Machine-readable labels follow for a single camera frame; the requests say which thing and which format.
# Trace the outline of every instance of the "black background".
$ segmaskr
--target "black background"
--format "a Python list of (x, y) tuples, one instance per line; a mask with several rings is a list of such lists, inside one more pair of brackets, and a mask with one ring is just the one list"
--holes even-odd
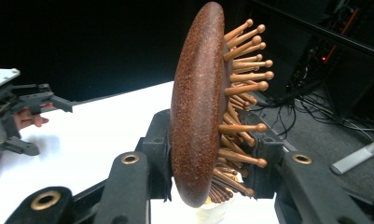
[[(173, 80), (190, 24), (207, 1), (0, 1), (0, 68), (83, 101)], [(218, 1), (226, 27), (243, 1)]]

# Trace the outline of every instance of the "cable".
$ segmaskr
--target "cable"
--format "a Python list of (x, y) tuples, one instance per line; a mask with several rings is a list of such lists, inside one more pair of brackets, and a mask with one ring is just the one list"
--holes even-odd
[(273, 126), (277, 123), (277, 121), (279, 120), (279, 114), (280, 114), (280, 111), (282, 110), (282, 107), (283, 106), (280, 106), (279, 108), (279, 112), (277, 112), (277, 116), (276, 116), (276, 120), (273, 122), (273, 124), (271, 124), (270, 128), (272, 129)]
[(370, 140), (373, 140), (373, 138), (367, 132), (374, 132), (374, 129), (363, 129), (363, 128), (360, 128), (357, 125), (355, 125), (353, 122), (350, 122), (347, 119), (343, 119), (343, 121), (345, 121), (345, 122), (353, 125), (354, 127), (351, 127), (351, 126), (348, 126), (348, 125), (346, 125), (344, 123), (339, 123), (339, 122), (323, 122), (323, 121), (321, 121), (319, 119), (324, 119), (324, 118), (318, 118), (318, 117), (314, 116), (314, 114), (309, 110), (309, 108), (307, 108), (307, 106), (304, 105), (304, 103), (306, 103), (306, 104), (308, 104), (308, 105), (310, 105), (310, 106), (318, 109), (323, 114), (325, 114), (326, 116), (328, 116), (330, 119), (335, 120), (333, 112), (331, 112), (331, 111), (329, 111), (329, 110), (327, 110), (325, 108), (322, 108), (319, 105), (315, 105), (312, 102), (308, 102), (303, 97), (300, 97), (297, 100), (300, 101), (300, 104), (307, 110), (307, 113), (309, 113), (313, 117), (313, 119), (315, 119), (316, 121), (321, 122), (321, 123), (325, 123), (325, 124), (341, 125), (341, 126), (343, 126), (345, 128), (348, 128), (348, 129), (357, 130), (357, 131), (363, 133), (364, 135), (366, 135)]
[(283, 124), (284, 125), (283, 126), (284, 127), (284, 131), (282, 133), (278, 133), (277, 134), (278, 136), (285, 134), (284, 139), (286, 139), (286, 137), (288, 136), (288, 132), (294, 127), (294, 125), (295, 125), (295, 123), (297, 121), (297, 112), (295, 111), (295, 108), (293, 106), (291, 106), (291, 108), (292, 108), (292, 111), (294, 112), (294, 119), (293, 119), (291, 125), (286, 129), (285, 125)]

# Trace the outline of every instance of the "black cable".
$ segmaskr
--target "black cable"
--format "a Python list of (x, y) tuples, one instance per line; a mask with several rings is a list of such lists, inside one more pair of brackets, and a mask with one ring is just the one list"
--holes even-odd
[(308, 112), (308, 114), (310, 114), (311, 116), (312, 116), (312, 118), (314, 119), (314, 120), (316, 120), (317, 122), (320, 122), (320, 123), (324, 123), (324, 124), (332, 124), (332, 125), (339, 125), (337, 122), (324, 122), (324, 121), (321, 121), (320, 119), (322, 119), (322, 120), (328, 120), (328, 119), (332, 119), (333, 120), (333, 118), (331, 118), (331, 117), (329, 117), (326, 113), (324, 113), (326, 116), (328, 116), (328, 118), (319, 118), (319, 117), (316, 117), (316, 116), (314, 116), (314, 114), (309, 110), (309, 108), (307, 107), (307, 106), (305, 106), (304, 104), (303, 104), (304, 102), (303, 102), (303, 99), (300, 101), (300, 104), (306, 109), (306, 111)]
[[(279, 115), (278, 115), (278, 116), (279, 116), (279, 118), (280, 118), (280, 122), (281, 122), (282, 125), (283, 125), (283, 129), (286, 130), (286, 128), (285, 128), (285, 124), (284, 124), (284, 122), (283, 122), (282, 114), (281, 114), (281, 109), (279, 110)], [(284, 131), (283, 133), (285, 134), (284, 139), (286, 139), (286, 137), (287, 137), (287, 132)]]
[(286, 139), (288, 132), (294, 127), (296, 121), (297, 121), (297, 111), (295, 111), (295, 108), (292, 106), (292, 111), (294, 112), (294, 119), (292, 120), (291, 125), (285, 129), (282, 133), (277, 134), (278, 136), (285, 134), (284, 139)]
[[(299, 100), (300, 100), (300, 103), (302, 104), (302, 106), (304, 106), (308, 110), (308, 112), (311, 112), (311, 111), (303, 103), (310, 104), (311, 106), (320, 109), (321, 113), (325, 114), (330, 119), (335, 120), (335, 118), (333, 116), (333, 112), (331, 112), (331, 111), (325, 111), (323, 108), (320, 108), (318, 105), (314, 105), (312, 102), (305, 102), (305, 99), (299, 99)], [(357, 125), (355, 125), (354, 122), (350, 122), (347, 119), (343, 119), (342, 122), (323, 122), (323, 121), (319, 120), (319, 119), (323, 119), (323, 118), (318, 118), (318, 117), (314, 116), (313, 113), (309, 113), (309, 114), (312, 116), (313, 119), (315, 119), (318, 122), (325, 123), (325, 124), (339, 125), (339, 126), (342, 126), (342, 127), (348, 128), (348, 129), (357, 130), (357, 131), (363, 133), (364, 135), (366, 135), (367, 138), (369, 138), (370, 140), (373, 141), (372, 137), (367, 132), (374, 133), (374, 129), (360, 128)], [(353, 125), (353, 127), (346, 125), (345, 122), (349, 123), (350, 125)]]
[(280, 111), (282, 110), (282, 107), (283, 107), (283, 106), (280, 106), (279, 111), (277, 112), (276, 120), (275, 120), (275, 121), (273, 122), (273, 124), (270, 126), (271, 128), (273, 128), (273, 126), (277, 123), (277, 121), (279, 121), (279, 114), (280, 114)]

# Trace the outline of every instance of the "robotic arm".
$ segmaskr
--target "robotic arm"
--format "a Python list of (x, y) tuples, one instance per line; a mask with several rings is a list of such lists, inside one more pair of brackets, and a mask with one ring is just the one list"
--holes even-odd
[(18, 76), (17, 69), (0, 69), (0, 150), (35, 156), (37, 146), (21, 141), (13, 115), (29, 108), (32, 115), (41, 113), (41, 105), (53, 103), (65, 112), (72, 112), (70, 102), (57, 97), (48, 84), (13, 86), (8, 82)]

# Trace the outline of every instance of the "brown textured surface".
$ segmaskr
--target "brown textured surface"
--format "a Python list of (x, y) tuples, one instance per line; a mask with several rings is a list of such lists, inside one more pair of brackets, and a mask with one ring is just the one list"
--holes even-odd
[(222, 76), (224, 14), (217, 3), (196, 16), (174, 78), (170, 144), (175, 184), (183, 201), (201, 206), (209, 194), (226, 107)]

